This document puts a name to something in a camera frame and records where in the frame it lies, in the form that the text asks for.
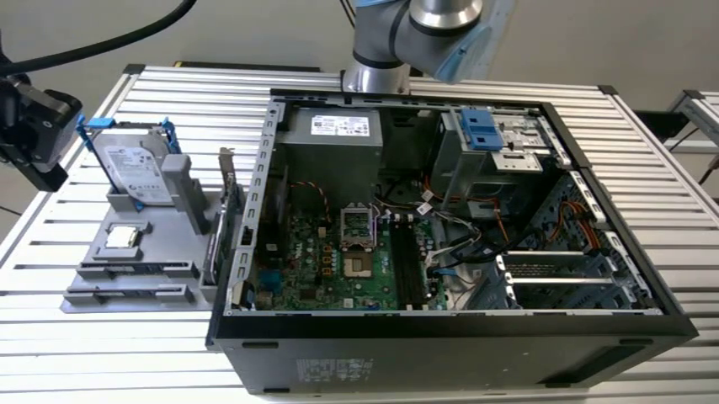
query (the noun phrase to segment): black cable hose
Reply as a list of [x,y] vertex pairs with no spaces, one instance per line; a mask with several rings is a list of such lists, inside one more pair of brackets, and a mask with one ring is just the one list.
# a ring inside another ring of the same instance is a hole
[[459,266],[463,263],[489,263],[489,262],[494,261],[499,254],[502,254],[503,252],[511,250],[519,244],[522,244],[525,239],[529,236],[531,236],[533,234],[535,234],[537,230],[538,229],[535,229],[534,227],[529,227],[515,240],[511,240],[507,244],[505,244],[503,246],[501,246],[499,248],[497,248],[491,252],[489,252],[486,254],[475,255],[473,257],[463,257],[463,258],[458,259],[458,261],[455,263],[451,263],[450,265],[446,265],[445,268],[454,268],[454,267]]
[[190,12],[195,6],[195,3],[197,0],[182,0],[178,8],[173,10],[173,12],[162,19],[146,27],[133,31],[131,33],[113,38],[111,40],[98,42],[97,44],[85,46],[83,48],[69,50],[67,52],[57,53],[55,55],[42,56],[27,61],[19,61],[16,63],[2,65],[0,77],[19,73],[35,72],[38,70],[66,65],[74,61],[81,61],[82,59],[98,56],[106,52],[114,51],[115,49],[134,44],[149,36],[158,34],[162,30],[175,24]]
[[346,3],[347,3],[347,8],[350,8],[350,13],[353,13],[353,16],[355,17],[358,14],[355,13],[353,3],[350,2],[350,0],[346,0]]
[[353,7],[350,7],[350,10],[347,10],[347,5],[343,0],[339,0],[339,4],[342,5],[343,10],[346,11],[347,21],[350,21],[350,25],[353,26],[353,28],[355,28],[355,22],[353,21],[354,12],[351,13]]

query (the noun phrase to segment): black cable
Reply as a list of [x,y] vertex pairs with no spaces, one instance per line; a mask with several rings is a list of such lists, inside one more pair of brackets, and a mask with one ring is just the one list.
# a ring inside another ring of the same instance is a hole
[[353,26],[353,29],[354,29],[355,28],[355,22],[353,21],[354,11],[350,12],[350,10],[353,10],[353,7],[350,7],[350,10],[347,10],[347,5],[343,0],[339,0],[339,4],[342,5],[343,10],[346,11],[347,21],[350,21],[350,25]]
[[350,0],[346,0],[347,8],[350,8],[350,13],[353,13],[353,17],[357,17],[358,14],[355,13],[355,8],[353,7],[353,3],[350,3]]
[[715,170],[713,168],[709,168],[707,171],[705,172],[705,175],[702,175],[702,178],[699,179],[699,185],[703,185],[707,180],[709,180],[709,176],[711,175],[711,173],[714,172]]
[[677,146],[681,145],[682,142],[683,142],[683,141],[685,141],[685,140],[686,140],[694,133],[697,133],[698,130],[699,130],[699,128],[694,128],[694,130],[693,130],[691,132],[689,132],[689,133],[685,135],[685,137],[682,137],[682,138],[679,139],[679,141],[678,141],[677,143],[674,143],[674,146],[670,147],[670,153],[671,153],[673,150],[677,148]]
[[18,212],[16,210],[12,210],[11,208],[6,208],[4,206],[0,205],[0,210],[4,210],[6,212],[8,213],[12,213],[14,215],[18,215],[18,216],[22,216],[23,214],[20,212]]
[[511,240],[510,242],[507,242],[507,244],[505,244],[502,247],[497,248],[489,253],[483,253],[473,257],[463,257],[458,259],[455,263],[451,263],[450,265],[445,265],[443,268],[454,268],[463,263],[489,263],[494,261],[499,254],[515,248],[529,236],[535,234],[535,232],[537,232],[537,229],[534,227],[529,227],[525,230],[525,232],[519,235],[519,237],[515,240]]
[[182,0],[178,8],[173,10],[173,12],[162,19],[146,27],[133,31],[131,33],[113,38],[111,40],[98,42],[97,44],[85,46],[83,48],[69,50],[67,52],[57,53],[55,55],[42,56],[27,61],[19,61],[16,63],[2,65],[0,77],[19,73],[35,72],[38,70],[66,65],[74,61],[81,61],[82,59],[98,56],[106,52],[122,48],[123,46],[134,44],[149,36],[158,34],[162,30],[175,24],[193,9],[195,3],[197,0]]

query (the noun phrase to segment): wire bundle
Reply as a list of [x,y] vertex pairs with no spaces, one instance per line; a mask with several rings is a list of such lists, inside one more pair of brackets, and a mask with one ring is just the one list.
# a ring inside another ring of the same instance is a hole
[[[433,193],[433,197],[439,199],[441,201],[446,200],[445,197],[439,196],[438,193],[431,189],[430,186],[430,176],[425,176],[425,190],[430,191]],[[450,200],[461,200],[462,198],[459,196],[453,196]],[[501,216],[501,207],[499,207],[499,198],[467,198],[467,200],[473,200],[475,202],[493,202],[495,203],[495,216],[497,216],[497,224],[499,225],[499,228],[502,230],[502,236],[505,237],[505,241],[510,241],[510,236],[507,235],[507,230],[505,229],[505,223],[502,223],[502,216]]]
[[589,224],[587,219],[581,218],[581,215],[587,213],[587,208],[585,208],[585,206],[579,202],[575,202],[571,200],[566,200],[559,205],[558,225],[554,228],[553,234],[550,235],[550,242],[553,242],[559,236],[559,231],[562,230],[562,224],[565,223],[565,209],[566,208],[570,208],[570,210],[574,213],[575,220],[578,221],[578,224],[581,226],[582,232],[585,233],[585,237],[587,238],[590,246],[593,248],[599,248],[602,244],[599,243],[599,238],[597,237],[595,230]]
[[299,186],[313,187],[319,192],[319,195],[323,197],[323,201],[325,201],[325,217],[327,219],[327,222],[331,223],[333,220],[331,220],[331,217],[330,217],[330,201],[327,200],[327,195],[325,194],[323,189],[319,188],[319,186],[315,183],[313,183],[311,181],[298,181],[298,182],[295,182],[295,183],[293,183],[290,185],[290,187],[293,187],[293,188],[299,187]]

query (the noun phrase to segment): aluminum extrusion table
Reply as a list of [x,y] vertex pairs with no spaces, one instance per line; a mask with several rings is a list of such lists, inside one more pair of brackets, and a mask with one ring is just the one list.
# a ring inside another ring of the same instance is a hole
[[[146,67],[121,77],[97,116],[151,122],[170,116],[203,186],[221,185],[221,146],[235,149],[247,184],[270,88],[337,90],[338,75]],[[701,336],[583,391],[306,400],[719,402],[719,208],[622,99],[597,86],[479,81],[447,86],[415,78],[411,88],[421,96],[554,104]],[[265,401],[247,395],[226,357],[205,349],[207,311],[66,315],[58,308],[109,209],[97,159],[75,145],[63,165],[69,183],[59,193],[39,194],[0,245],[0,392],[10,393],[0,401]]]

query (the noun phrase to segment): white sticker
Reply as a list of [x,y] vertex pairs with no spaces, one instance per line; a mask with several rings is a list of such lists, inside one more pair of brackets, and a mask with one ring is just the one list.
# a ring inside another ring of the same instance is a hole
[[155,156],[147,149],[107,146],[105,154],[129,195],[145,204],[173,202]]
[[426,202],[430,202],[431,199],[435,197],[435,194],[427,189],[423,193],[423,199]]
[[429,202],[425,202],[422,205],[419,205],[419,208],[417,208],[417,212],[422,216],[425,216],[430,210],[431,210],[431,205]]
[[313,135],[323,136],[363,136],[370,137],[370,118],[366,116],[313,117]]
[[298,359],[298,379],[303,383],[334,381],[369,381],[374,359]]

